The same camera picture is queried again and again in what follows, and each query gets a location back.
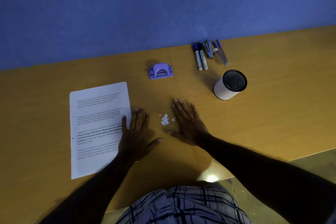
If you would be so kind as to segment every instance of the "blue wall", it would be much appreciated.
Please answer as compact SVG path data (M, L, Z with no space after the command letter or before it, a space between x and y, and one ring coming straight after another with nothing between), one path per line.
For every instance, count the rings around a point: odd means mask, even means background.
M1 0L0 70L336 24L336 0Z

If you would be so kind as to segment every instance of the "person's left arm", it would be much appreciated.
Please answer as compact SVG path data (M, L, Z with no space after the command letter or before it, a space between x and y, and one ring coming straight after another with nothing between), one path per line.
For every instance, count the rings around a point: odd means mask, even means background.
M148 113L143 121L143 110L135 110L127 129L126 117L123 116L122 137L114 160L75 190L40 224L100 224L107 206L134 162L143 158L162 141L162 138L157 138L147 143L148 121Z

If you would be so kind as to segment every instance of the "paper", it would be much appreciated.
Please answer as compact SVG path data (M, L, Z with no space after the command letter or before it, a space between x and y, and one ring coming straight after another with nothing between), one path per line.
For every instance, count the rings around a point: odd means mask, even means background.
M115 158L123 115L129 126L126 82L70 93L71 179L96 173Z

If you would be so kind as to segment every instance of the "pen holder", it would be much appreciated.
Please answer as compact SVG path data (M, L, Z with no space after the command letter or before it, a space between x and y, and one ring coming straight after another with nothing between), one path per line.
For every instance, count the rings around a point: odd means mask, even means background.
M246 89L247 79L237 70L228 70L213 87L213 93L221 100L229 100Z

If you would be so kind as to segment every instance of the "shirt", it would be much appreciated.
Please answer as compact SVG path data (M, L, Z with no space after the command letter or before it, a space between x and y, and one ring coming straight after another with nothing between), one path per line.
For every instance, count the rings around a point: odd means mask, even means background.
M179 186L153 191L132 204L116 224L253 224L224 189Z

